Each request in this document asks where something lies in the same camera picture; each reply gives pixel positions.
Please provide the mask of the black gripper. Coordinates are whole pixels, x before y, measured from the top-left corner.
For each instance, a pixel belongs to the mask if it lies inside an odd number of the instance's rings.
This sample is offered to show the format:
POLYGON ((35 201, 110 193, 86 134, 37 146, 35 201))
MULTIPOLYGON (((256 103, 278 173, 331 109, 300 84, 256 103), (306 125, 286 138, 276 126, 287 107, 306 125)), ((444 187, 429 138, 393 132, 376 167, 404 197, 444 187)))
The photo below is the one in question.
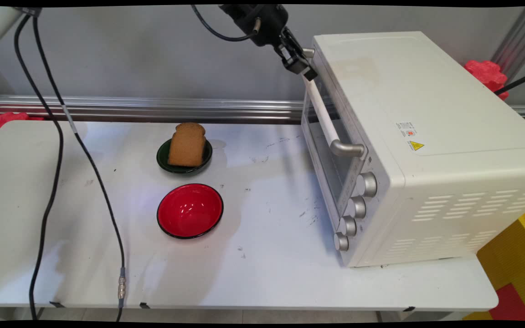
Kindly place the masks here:
POLYGON ((307 81, 317 77, 310 64, 315 50, 303 48, 286 26, 289 14, 283 5, 219 5, 225 14, 247 35, 257 32, 251 40, 257 46, 274 46, 283 66, 307 81))

